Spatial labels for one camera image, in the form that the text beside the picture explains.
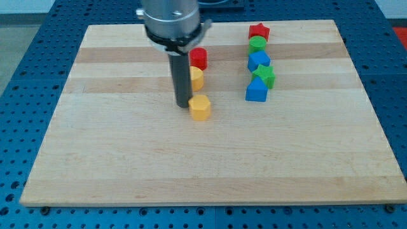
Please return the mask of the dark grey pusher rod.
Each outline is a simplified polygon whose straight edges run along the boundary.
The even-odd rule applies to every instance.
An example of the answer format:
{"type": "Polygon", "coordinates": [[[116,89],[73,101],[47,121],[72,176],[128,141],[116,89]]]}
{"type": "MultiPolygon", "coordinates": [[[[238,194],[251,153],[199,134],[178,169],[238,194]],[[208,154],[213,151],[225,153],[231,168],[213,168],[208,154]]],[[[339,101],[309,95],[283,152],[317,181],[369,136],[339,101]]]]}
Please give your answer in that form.
{"type": "Polygon", "coordinates": [[[189,57],[188,55],[168,55],[168,57],[176,104],[181,108],[188,108],[188,101],[193,96],[189,57]]]}

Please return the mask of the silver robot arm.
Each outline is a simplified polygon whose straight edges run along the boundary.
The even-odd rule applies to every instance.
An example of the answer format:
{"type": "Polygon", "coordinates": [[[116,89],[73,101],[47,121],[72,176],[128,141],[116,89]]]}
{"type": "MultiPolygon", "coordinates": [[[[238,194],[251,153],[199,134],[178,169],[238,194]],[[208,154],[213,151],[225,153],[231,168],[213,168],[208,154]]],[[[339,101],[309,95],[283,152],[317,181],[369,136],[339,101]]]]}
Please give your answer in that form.
{"type": "Polygon", "coordinates": [[[201,22],[197,0],[143,0],[136,9],[151,44],[169,58],[176,103],[189,106],[193,96],[190,51],[204,38],[212,20],[201,22]]]}

